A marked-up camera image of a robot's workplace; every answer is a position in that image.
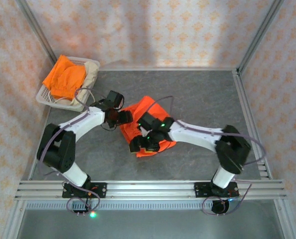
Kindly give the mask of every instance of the green led light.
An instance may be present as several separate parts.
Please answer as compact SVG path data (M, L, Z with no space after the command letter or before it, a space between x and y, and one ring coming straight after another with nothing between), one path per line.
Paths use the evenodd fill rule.
M95 212L91 212L89 215L91 218L95 218L97 216L97 214Z

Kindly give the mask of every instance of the enclosure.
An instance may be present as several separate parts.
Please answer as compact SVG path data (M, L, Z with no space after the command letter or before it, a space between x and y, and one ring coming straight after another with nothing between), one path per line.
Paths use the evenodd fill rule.
M174 118L259 140L267 156L237 177L240 195L253 184L241 207L201 212L194 184L219 165L210 150L178 142L137 158L119 128L96 127L75 161L106 198L95 219L65 212L62 178L36 166L45 126L80 114L35 100L60 55L99 61L93 91L125 107L173 95L160 105ZM262 155L251 143L248 162ZM0 238L94 235L296 239L296 0L0 1Z

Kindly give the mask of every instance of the orange shirt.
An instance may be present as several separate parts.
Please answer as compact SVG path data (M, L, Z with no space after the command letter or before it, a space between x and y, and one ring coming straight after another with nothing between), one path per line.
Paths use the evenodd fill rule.
M149 97L145 96L142 98L141 101L139 101L137 104L134 104L132 106L129 106L125 108L125 111L130 111L133 115L133 122L122 124L120 127L120 130L122 131L122 134L124 135L126 141L130 143L130 141L142 133L140 132L138 127L137 121L143 116L143 114L146 112L146 110L154 103L154 100ZM158 104L155 104L148 112L155 118L158 118L159 120L163 121L164 118L169 117L169 114ZM160 150L159 152L164 151L167 148L171 148L175 146L176 142L169 142L166 140L163 140L159 142ZM140 152L136 153L137 157L144 157L144 156L152 156L157 154L158 152L145 152L145 149L141 149Z
M60 55L55 66L43 81L54 98L74 98L75 91L83 85L85 66L77 66L66 56Z

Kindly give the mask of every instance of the glass panel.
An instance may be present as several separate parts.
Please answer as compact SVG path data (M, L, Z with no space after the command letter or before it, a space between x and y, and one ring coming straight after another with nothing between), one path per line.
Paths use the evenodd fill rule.
M234 213L200 210L98 210L75 216L64 210L26 210L18 239L282 239L273 200L245 201Z

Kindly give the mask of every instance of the white plastic basket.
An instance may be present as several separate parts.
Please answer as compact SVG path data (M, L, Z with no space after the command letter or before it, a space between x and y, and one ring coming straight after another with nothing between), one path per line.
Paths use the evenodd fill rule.
M100 67L100 63L98 61L95 61L95 60L91 60L91 59L87 59L87 58L73 57L73 56L68 56L67 58L69 60L71 60L76 65L83 66L85 62L92 61L98 67ZM93 83L91 83L88 88L92 89L94 87L95 82L96 82L96 80ZM51 107L54 107L54 108L64 109L64 110L81 112L83 110L83 108L84 108L84 106L81 105L81 104L77 104L75 106L68 106L68 105L63 105L63 104L60 104L60 103L54 103L55 99L51 95L50 95L50 99L51 99L51 102L50 102L49 97L48 97L48 92L49 92L49 90L44 85L42 85L42 87L39 89L39 91L38 91L38 93L36 95L36 100L39 103L42 103L42 104L45 104L45 105L48 105L48 106L51 106ZM86 103L89 95L90 95L90 92L87 91L87 93L84 95L81 102Z

